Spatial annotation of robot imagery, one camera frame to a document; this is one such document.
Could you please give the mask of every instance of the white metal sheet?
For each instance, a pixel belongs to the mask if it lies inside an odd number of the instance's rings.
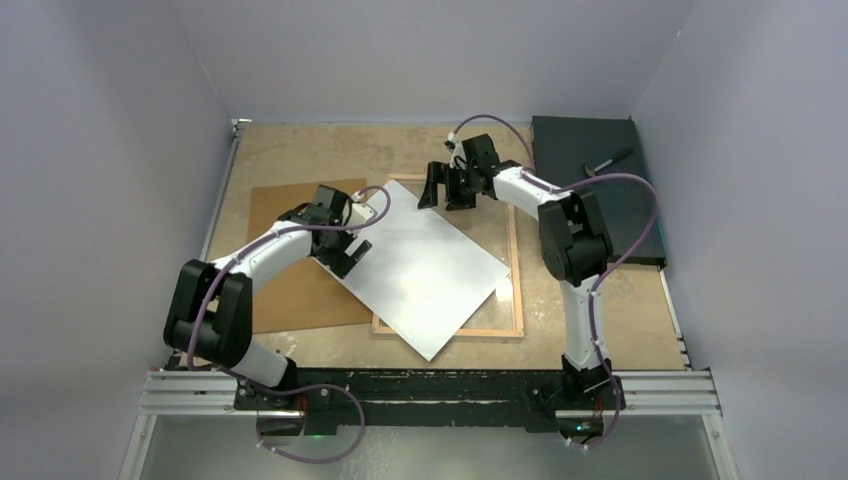
[[[389,213],[359,234],[371,250],[342,280],[362,303],[412,348],[432,360],[471,317],[509,267],[432,210],[418,210],[418,198],[394,180]],[[368,201],[376,211],[385,197]]]

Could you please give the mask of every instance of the black mounting plate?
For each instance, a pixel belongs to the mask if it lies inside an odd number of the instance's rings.
[[[557,410],[594,411],[598,397],[612,408],[610,382],[588,392],[569,391],[563,370],[437,370],[304,368],[299,386],[332,384],[349,389],[362,403],[367,425],[408,427],[523,427],[531,433],[560,432]],[[294,408],[247,389],[237,410]],[[358,425],[355,406],[344,394],[315,390],[306,395],[306,435],[332,435],[340,425]]]

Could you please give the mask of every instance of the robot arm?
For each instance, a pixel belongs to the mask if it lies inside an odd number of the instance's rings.
[[[501,162],[488,135],[457,145],[454,134],[446,146],[450,164],[431,162],[418,208],[438,203],[437,184],[445,184],[447,210],[473,208],[476,194],[514,205],[539,222],[542,257],[559,281],[567,330],[563,367],[573,373],[578,388],[591,390],[609,380],[595,353],[587,302],[591,285],[607,268],[612,243],[591,191],[558,191],[542,180],[526,180],[527,172],[514,161]],[[595,306],[598,346],[608,362],[600,302]]]
[[[294,362],[253,339],[253,295],[289,265],[310,256],[344,278],[371,248],[365,241],[347,253],[356,238],[354,228],[375,215],[356,197],[319,186],[311,203],[281,215],[257,240],[210,263],[186,263],[165,324],[165,343],[189,351],[194,322],[201,319],[197,356],[262,385],[296,386]],[[217,304],[201,314],[203,299],[223,270],[212,295]]]

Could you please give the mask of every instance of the white wall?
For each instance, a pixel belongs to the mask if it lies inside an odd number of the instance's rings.
[[[228,117],[163,0],[4,7],[0,476],[112,479]]]
[[[231,116],[627,117],[694,0],[174,0]]]
[[[634,118],[746,478],[848,471],[848,4],[699,1]]]

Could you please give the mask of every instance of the hammer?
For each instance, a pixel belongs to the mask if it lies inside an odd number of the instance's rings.
[[[618,153],[613,155],[612,158],[610,158],[609,160],[605,161],[604,163],[598,165],[595,168],[590,168],[588,164],[584,163],[583,169],[586,170],[586,175],[588,175],[589,177],[594,177],[595,175],[598,174],[599,171],[603,170],[604,168],[609,167],[610,165],[612,165],[613,163],[615,163],[619,160],[623,160],[623,159],[629,157],[632,154],[633,154],[633,147],[623,148],[623,149],[621,149],[621,151],[619,151]]]

